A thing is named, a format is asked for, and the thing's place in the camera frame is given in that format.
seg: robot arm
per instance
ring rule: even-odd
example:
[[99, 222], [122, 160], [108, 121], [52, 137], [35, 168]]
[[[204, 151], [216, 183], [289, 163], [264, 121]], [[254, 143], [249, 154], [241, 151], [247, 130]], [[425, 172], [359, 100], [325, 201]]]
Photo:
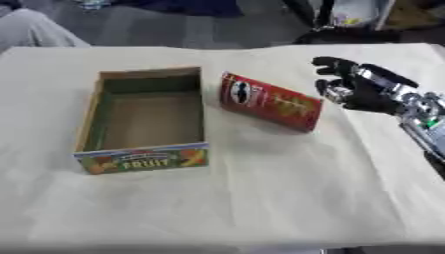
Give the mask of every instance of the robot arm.
[[445, 176], [445, 98], [420, 94], [418, 84], [384, 68], [333, 57], [316, 57], [318, 92], [345, 109], [386, 113], [425, 151], [425, 158]]

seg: fruit box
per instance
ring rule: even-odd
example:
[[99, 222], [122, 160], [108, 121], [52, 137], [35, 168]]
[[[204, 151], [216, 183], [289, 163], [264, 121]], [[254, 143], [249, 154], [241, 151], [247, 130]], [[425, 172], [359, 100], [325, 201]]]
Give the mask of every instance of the fruit box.
[[208, 163], [199, 68], [103, 72], [74, 156], [92, 174]]

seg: floor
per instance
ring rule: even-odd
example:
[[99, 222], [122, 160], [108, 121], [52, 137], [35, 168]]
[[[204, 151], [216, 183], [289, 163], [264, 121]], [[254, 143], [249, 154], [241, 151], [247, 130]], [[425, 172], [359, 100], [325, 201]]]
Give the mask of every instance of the floor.
[[94, 45], [244, 49], [292, 42], [308, 30], [281, 0], [238, 0], [240, 18], [188, 17], [129, 7], [87, 11], [74, 0], [23, 0]]

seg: table surface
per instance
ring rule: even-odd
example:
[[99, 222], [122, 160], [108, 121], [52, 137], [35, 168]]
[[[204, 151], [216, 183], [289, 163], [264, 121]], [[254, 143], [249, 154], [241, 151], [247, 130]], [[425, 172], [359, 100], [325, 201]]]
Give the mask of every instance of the table surface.
[[[231, 71], [317, 96], [314, 56], [443, 91], [426, 44], [14, 48], [0, 57], [0, 243], [329, 247], [445, 240], [445, 183], [395, 119], [325, 103], [299, 134], [218, 107]], [[199, 66], [210, 165], [92, 176], [71, 152], [100, 71]]]

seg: red can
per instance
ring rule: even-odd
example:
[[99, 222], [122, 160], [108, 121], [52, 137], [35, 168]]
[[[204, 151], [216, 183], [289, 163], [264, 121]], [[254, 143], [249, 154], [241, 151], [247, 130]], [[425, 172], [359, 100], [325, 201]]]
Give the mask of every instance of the red can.
[[315, 128], [322, 100], [232, 73], [222, 77], [223, 108], [255, 115], [309, 132]]

